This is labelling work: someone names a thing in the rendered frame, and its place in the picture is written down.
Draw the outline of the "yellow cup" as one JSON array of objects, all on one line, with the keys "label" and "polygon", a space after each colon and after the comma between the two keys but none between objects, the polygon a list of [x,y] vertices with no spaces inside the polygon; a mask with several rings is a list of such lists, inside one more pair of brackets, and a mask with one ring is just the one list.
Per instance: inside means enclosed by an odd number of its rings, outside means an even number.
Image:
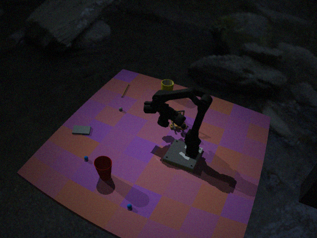
[{"label": "yellow cup", "polygon": [[164,79],[161,82],[161,90],[173,91],[174,82],[170,79]]}]

